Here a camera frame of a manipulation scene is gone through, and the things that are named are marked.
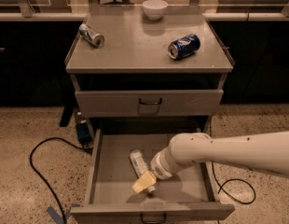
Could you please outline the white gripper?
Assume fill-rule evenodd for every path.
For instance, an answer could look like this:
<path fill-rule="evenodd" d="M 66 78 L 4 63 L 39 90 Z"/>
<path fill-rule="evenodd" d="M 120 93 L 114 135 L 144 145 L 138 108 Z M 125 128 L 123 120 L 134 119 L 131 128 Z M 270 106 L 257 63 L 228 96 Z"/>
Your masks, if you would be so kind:
<path fill-rule="evenodd" d="M 144 172 L 132 185 L 131 190 L 135 194 L 147 190 L 149 193 L 155 191 L 157 178 L 166 180 L 171 178 L 179 171 L 179 165 L 176 163 L 171 152 L 167 147 L 158 152 L 151 161 L 151 171 Z"/>

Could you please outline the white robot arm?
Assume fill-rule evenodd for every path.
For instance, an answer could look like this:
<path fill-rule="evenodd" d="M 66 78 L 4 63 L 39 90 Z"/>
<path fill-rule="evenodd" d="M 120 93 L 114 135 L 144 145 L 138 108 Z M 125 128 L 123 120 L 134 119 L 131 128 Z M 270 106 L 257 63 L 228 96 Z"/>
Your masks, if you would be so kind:
<path fill-rule="evenodd" d="M 138 194 L 198 163 L 216 162 L 289 178 L 289 132 L 212 138 L 206 133 L 179 133 L 151 161 L 131 186 Z"/>

